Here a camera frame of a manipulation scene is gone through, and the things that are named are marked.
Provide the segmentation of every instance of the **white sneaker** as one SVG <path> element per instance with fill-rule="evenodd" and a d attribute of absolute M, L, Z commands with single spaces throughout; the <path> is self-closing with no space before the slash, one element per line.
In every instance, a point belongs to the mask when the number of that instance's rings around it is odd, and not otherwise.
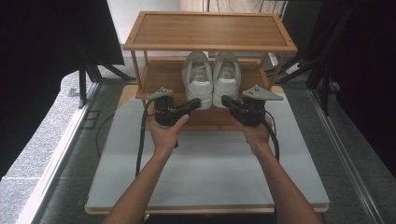
<path fill-rule="evenodd" d="M 199 98 L 201 100 L 199 110 L 212 106 L 212 68 L 203 52 L 192 52 L 187 57 L 183 64 L 181 78 L 186 90 L 187 101 Z"/>
<path fill-rule="evenodd" d="M 241 69 L 238 59 L 231 52 L 221 52 L 213 63 L 213 105 L 226 108 L 221 96 L 228 95 L 237 100 L 241 86 Z"/>

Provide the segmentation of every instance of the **black curtain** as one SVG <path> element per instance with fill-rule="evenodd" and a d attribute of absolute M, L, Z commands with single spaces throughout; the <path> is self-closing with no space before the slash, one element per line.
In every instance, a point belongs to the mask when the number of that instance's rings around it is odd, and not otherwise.
<path fill-rule="evenodd" d="M 317 35 L 325 26 L 323 21 L 347 7 L 327 2 L 330 6 L 321 14 Z M 327 63 L 341 87 L 337 93 L 340 105 L 396 176 L 396 4 L 390 0 L 349 1 L 354 2 L 358 6 Z"/>
<path fill-rule="evenodd" d="M 106 0 L 7 1 L 0 6 L 0 30 L 1 177 L 47 115 L 65 76 L 87 57 L 107 64 L 123 59 Z"/>

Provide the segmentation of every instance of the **white tabletop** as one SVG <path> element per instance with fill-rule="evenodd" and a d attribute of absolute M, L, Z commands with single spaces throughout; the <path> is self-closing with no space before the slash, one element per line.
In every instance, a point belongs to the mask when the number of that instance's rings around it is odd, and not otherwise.
<path fill-rule="evenodd" d="M 329 198 L 288 99 L 279 95 L 284 100 L 267 102 L 266 109 L 275 117 L 280 163 L 314 208 L 326 211 Z M 108 212 L 134 180 L 142 113 L 142 102 L 135 98 L 117 110 L 85 206 L 88 213 Z M 241 132 L 181 132 L 178 143 L 149 202 L 151 213 L 183 209 L 210 213 L 219 208 L 268 212 L 265 209 L 273 208 L 262 169 Z M 146 132 L 141 168 L 153 149 Z"/>

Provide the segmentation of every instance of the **human hand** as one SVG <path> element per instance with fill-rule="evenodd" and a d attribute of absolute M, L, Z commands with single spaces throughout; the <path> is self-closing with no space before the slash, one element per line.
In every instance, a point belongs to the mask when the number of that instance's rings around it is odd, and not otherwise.
<path fill-rule="evenodd" d="M 265 120 L 272 127 L 272 120 L 270 117 L 265 116 Z M 241 124 L 238 120 L 233 118 L 233 123 L 242 128 L 242 132 L 247 139 L 247 143 L 250 145 L 251 151 L 255 156 L 258 156 L 262 150 L 271 150 L 269 148 L 268 141 L 270 139 L 270 134 L 264 125 L 259 124 L 255 127 L 248 127 Z"/>
<path fill-rule="evenodd" d="M 178 132 L 188 119 L 189 115 L 186 114 L 174 126 L 166 127 L 157 123 L 154 117 L 148 118 L 148 127 L 155 146 L 154 154 L 165 154 L 167 156 L 172 154 L 172 150 L 177 142 Z"/>

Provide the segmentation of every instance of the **shelf leg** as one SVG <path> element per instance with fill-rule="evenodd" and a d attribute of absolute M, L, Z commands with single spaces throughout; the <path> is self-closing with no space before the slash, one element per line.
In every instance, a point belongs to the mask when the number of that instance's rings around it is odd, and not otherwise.
<path fill-rule="evenodd" d="M 265 55 L 267 55 L 268 54 L 268 52 L 264 52 L 263 54 L 262 54 L 262 61 L 260 62 L 260 67 L 263 67 L 264 66 L 264 63 L 265 63 Z"/>
<path fill-rule="evenodd" d="M 146 62 L 146 65 L 149 65 L 148 52 L 147 52 L 146 50 L 144 50 L 143 53 L 145 54 L 145 62 Z"/>
<path fill-rule="evenodd" d="M 143 108 L 146 109 L 146 100 L 145 99 L 142 99 L 142 104 L 143 104 Z"/>
<path fill-rule="evenodd" d="M 142 90 L 143 86 L 142 86 L 142 81 L 140 79 L 139 67 L 137 66 L 137 59 L 134 50 L 131 50 L 131 56 L 132 56 L 132 63 L 134 64 L 134 73 L 136 74 L 137 86 L 139 86 L 139 89 Z"/>
<path fill-rule="evenodd" d="M 277 75 L 279 74 L 279 71 L 282 68 L 283 61 L 285 61 L 285 57 L 286 57 L 286 53 L 280 54 L 280 58 L 277 61 L 277 65 L 276 65 L 276 69 L 273 73 L 273 77 L 271 78 L 271 81 L 270 81 L 268 87 L 266 88 L 268 91 L 270 91 L 271 88 L 273 87 L 274 82 L 276 81 Z"/>

